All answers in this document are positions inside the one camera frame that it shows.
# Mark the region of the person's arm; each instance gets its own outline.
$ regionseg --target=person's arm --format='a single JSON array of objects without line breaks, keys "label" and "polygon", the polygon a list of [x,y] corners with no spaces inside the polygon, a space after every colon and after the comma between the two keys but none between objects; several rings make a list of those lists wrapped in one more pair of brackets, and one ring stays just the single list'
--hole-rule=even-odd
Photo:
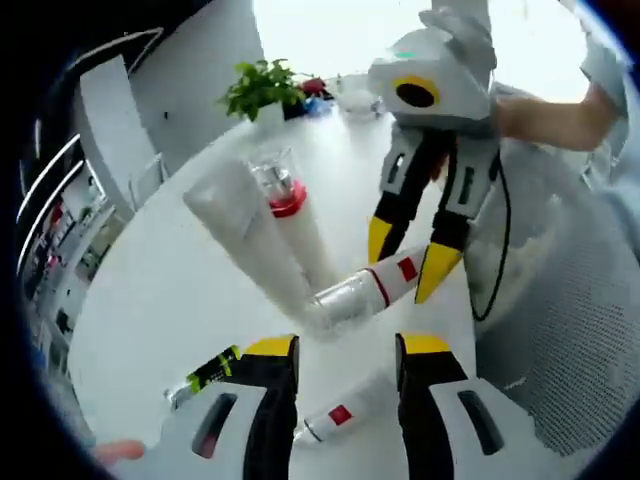
[{"label": "person's arm", "polygon": [[531,98],[499,99],[497,123],[502,136],[589,151],[605,138],[618,117],[616,104],[591,83],[580,103],[547,103]]}]

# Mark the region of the person's shirt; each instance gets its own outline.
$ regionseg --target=person's shirt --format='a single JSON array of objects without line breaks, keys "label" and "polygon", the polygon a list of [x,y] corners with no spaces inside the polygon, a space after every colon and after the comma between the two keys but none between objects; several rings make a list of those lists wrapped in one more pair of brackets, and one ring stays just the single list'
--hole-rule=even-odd
[{"label": "person's shirt", "polygon": [[616,105],[619,117],[605,139],[609,165],[593,165],[592,180],[613,208],[637,258],[640,259],[640,98],[626,68],[614,53],[587,36],[582,71]]}]

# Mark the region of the green plant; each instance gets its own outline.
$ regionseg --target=green plant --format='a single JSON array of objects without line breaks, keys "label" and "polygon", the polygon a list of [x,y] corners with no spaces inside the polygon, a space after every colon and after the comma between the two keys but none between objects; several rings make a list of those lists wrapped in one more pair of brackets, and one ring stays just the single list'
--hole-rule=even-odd
[{"label": "green plant", "polygon": [[247,116],[253,122],[262,107],[276,102],[294,105],[304,101],[304,93],[293,82],[293,71],[284,67],[282,62],[286,62],[286,59],[236,65],[240,78],[220,99],[227,106],[227,115]]}]

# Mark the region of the red label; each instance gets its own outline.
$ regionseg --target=red label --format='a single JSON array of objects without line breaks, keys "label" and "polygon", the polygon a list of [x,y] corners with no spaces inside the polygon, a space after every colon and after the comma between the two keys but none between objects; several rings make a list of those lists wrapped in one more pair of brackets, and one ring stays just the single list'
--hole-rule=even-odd
[{"label": "red label", "polygon": [[405,282],[410,282],[418,276],[416,267],[413,266],[413,262],[409,257],[400,260],[398,262],[398,266],[400,267],[400,270],[402,270]]},{"label": "red label", "polygon": [[336,425],[340,426],[350,418],[353,418],[353,415],[351,415],[351,412],[347,410],[344,405],[338,405],[329,412],[329,417],[331,417],[331,420],[333,420]]}]

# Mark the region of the plant pot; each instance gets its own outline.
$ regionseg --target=plant pot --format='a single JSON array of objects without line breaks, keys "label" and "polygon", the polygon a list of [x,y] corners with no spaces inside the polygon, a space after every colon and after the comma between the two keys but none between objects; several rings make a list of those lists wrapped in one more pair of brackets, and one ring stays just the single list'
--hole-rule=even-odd
[{"label": "plant pot", "polygon": [[284,113],[280,103],[272,103],[258,111],[258,118],[254,122],[260,135],[274,135],[282,130]]}]

